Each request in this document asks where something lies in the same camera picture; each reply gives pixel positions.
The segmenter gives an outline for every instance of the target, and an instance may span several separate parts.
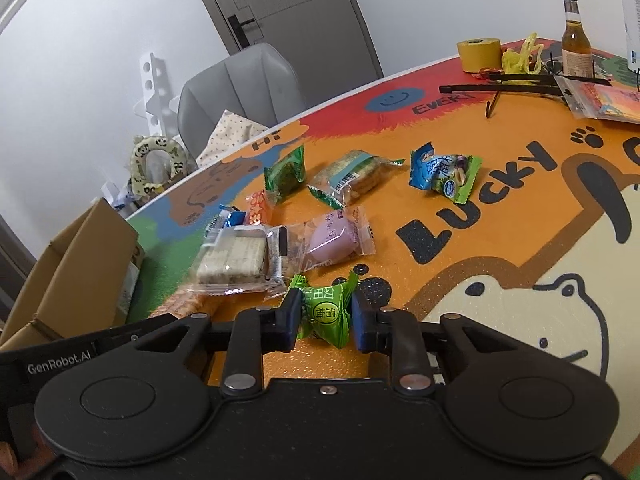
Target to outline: gray chair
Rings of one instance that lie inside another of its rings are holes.
[[[291,65],[270,44],[241,50],[189,79],[178,104],[178,132],[200,155],[222,112],[271,128],[306,110]]]

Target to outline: wall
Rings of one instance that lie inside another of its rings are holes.
[[[27,0],[0,34],[0,216],[34,255],[126,179],[148,51],[174,94],[228,55],[201,0]]]
[[[385,75],[456,54],[476,37],[503,42],[536,31],[560,39],[562,0],[358,0]],[[578,0],[595,48],[625,56],[620,0]]]

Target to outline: blue painted area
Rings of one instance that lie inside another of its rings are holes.
[[[283,150],[286,150],[291,142],[273,146],[270,150],[256,156],[255,160],[260,160],[264,167],[272,166],[279,160],[280,153]],[[194,232],[204,231],[207,223],[220,211],[220,204],[231,203],[238,193],[240,193],[254,178],[262,174],[262,170],[263,168],[252,171],[228,187],[220,196],[219,200],[206,206],[202,215],[200,215],[200,217],[192,224],[181,226],[175,222],[170,215],[172,203],[168,196],[150,204],[145,211],[140,213],[140,215],[151,218],[156,222],[156,236],[161,242],[181,240]]]
[[[374,97],[365,108],[369,112],[395,112],[417,103],[423,97],[422,88],[397,88]]]

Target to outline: amber liquid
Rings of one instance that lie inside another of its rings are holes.
[[[584,33],[582,23],[568,20],[562,37],[562,50],[591,55],[591,43]]]

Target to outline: black door handle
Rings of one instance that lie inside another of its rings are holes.
[[[232,14],[226,20],[229,22],[229,25],[231,26],[231,30],[236,35],[236,38],[238,38],[238,43],[240,44],[240,48],[247,48],[250,44],[242,28],[245,25],[249,25],[249,23],[254,23],[255,20],[251,19],[251,20],[246,20],[245,22],[240,23],[240,20],[238,20],[238,17],[235,14]]]

